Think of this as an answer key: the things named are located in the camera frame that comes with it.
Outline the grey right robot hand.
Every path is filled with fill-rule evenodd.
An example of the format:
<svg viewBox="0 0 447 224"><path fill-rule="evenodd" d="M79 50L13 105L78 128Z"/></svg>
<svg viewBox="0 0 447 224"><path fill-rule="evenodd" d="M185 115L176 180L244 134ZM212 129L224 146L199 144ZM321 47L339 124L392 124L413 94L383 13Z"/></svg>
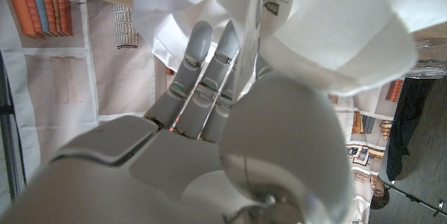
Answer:
<svg viewBox="0 0 447 224"><path fill-rule="evenodd" d="M169 129L192 92L212 28L146 117L124 116L58 150L2 223L344 223L353 182L328 97L270 68L214 144Z"/></svg>

